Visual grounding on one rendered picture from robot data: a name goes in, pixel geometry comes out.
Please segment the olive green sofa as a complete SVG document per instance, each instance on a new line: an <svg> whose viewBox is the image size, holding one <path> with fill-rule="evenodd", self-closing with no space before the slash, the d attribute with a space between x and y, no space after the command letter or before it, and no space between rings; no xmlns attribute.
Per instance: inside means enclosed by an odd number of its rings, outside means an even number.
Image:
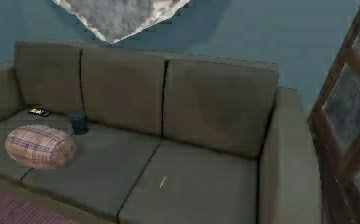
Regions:
<svg viewBox="0 0 360 224"><path fill-rule="evenodd" d="M19 41L0 64L0 191L76 224L321 224L311 134L278 78L266 62ZM72 161L11 159L25 125L70 135Z"/></svg>

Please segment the plaid pink pillow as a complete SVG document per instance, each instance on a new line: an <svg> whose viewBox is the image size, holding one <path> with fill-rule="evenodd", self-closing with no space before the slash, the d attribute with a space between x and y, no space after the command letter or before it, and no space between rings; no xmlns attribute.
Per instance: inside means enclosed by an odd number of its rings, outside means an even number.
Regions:
<svg viewBox="0 0 360 224"><path fill-rule="evenodd" d="M9 157L19 164L53 170L67 166L76 145L66 132L45 125L25 125L12 130L5 139Z"/></svg>

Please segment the dark red striped rug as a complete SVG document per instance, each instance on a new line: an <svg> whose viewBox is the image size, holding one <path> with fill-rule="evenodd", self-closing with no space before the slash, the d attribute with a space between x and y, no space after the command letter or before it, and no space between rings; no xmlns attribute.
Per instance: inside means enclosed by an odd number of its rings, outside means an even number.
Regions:
<svg viewBox="0 0 360 224"><path fill-rule="evenodd" d="M76 224L76 222L0 191L0 224Z"/></svg>

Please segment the grey framed wall picture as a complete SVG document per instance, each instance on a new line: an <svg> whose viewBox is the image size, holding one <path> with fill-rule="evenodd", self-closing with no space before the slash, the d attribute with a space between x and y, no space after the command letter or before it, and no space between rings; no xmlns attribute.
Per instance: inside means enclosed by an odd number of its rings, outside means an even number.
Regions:
<svg viewBox="0 0 360 224"><path fill-rule="evenodd" d="M191 0L52 0L99 40L115 44L173 17Z"/></svg>

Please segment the brown wooden glass cabinet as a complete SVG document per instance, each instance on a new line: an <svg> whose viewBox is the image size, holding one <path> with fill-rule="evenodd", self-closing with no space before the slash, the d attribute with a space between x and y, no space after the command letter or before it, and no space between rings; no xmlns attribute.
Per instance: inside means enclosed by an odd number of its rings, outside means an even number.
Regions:
<svg viewBox="0 0 360 224"><path fill-rule="evenodd" d="M308 117L324 224L360 224L360 4Z"/></svg>

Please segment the black remote control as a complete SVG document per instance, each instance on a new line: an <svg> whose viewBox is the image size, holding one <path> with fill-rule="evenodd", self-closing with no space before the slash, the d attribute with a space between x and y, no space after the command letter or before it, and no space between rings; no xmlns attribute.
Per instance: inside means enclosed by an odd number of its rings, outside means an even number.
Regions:
<svg viewBox="0 0 360 224"><path fill-rule="evenodd" d="M36 115L36 116L41 116L41 117L48 117L51 115L50 111L46 111L44 109L40 109L40 108L32 108L28 111L29 114L32 115Z"/></svg>

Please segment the dark blue cylinder object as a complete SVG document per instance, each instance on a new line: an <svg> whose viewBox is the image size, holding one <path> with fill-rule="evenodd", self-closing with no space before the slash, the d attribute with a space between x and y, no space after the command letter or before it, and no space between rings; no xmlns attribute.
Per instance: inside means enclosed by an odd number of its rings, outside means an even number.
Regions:
<svg viewBox="0 0 360 224"><path fill-rule="evenodd" d="M83 110L69 114L68 120L71 123L75 135L84 135L89 131L86 114Z"/></svg>

